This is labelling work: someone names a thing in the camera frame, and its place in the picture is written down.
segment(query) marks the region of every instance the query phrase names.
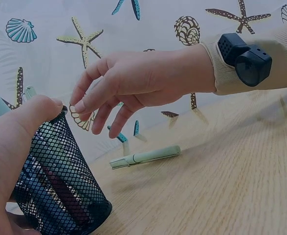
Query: sleeve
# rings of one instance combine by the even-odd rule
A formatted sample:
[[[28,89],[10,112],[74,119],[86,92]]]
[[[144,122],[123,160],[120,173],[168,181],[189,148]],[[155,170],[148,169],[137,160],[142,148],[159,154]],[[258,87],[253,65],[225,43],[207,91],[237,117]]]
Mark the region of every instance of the sleeve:
[[[242,34],[248,44],[257,44],[272,58],[270,75],[256,87],[245,85],[237,76],[234,67],[227,65],[220,55],[217,42],[221,34],[200,42],[207,50],[214,68],[215,94],[226,95],[252,90],[273,90],[287,87],[287,23],[282,27],[260,34]]]

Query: yellow starfish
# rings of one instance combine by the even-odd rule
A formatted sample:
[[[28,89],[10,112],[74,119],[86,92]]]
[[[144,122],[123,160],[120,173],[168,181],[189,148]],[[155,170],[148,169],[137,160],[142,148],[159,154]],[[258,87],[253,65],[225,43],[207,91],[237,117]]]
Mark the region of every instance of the yellow starfish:
[[[73,43],[73,44],[81,45],[84,66],[85,66],[85,68],[87,68],[87,65],[88,65],[88,48],[90,50],[92,50],[93,53],[96,54],[97,57],[101,58],[101,55],[98,52],[98,50],[94,46],[91,45],[91,41],[93,41],[94,39],[99,37],[103,33],[103,30],[94,32],[94,33],[90,34],[88,37],[86,37],[81,26],[78,23],[77,18],[72,17],[71,20],[73,21],[73,24],[74,24],[76,31],[79,34],[80,38],[61,36],[61,37],[58,37],[56,40],[63,42],[63,43]]]

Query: wrist-mounted device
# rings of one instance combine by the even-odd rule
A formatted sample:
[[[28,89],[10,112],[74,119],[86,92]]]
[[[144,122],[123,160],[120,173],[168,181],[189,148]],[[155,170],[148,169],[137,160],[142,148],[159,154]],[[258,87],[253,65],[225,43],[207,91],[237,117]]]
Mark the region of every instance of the wrist-mounted device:
[[[269,76],[272,58],[258,45],[247,45],[237,33],[223,34],[218,47],[225,63],[235,67],[247,86],[255,87]]]

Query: wrist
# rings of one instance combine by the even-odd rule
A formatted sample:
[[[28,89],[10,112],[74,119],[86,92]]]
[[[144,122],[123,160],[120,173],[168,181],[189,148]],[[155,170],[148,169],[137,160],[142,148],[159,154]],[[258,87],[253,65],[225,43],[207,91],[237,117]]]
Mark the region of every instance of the wrist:
[[[200,44],[186,47],[177,53],[185,84],[185,94],[216,91],[214,68],[207,50]]]

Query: black mesh cup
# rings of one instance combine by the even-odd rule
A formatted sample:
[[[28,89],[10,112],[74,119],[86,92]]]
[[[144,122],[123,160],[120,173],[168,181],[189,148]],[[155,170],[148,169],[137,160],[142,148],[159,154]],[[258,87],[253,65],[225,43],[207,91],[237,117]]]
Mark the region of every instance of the black mesh cup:
[[[90,171],[68,126],[67,108],[35,133],[14,197],[43,235],[87,235],[112,205]]]

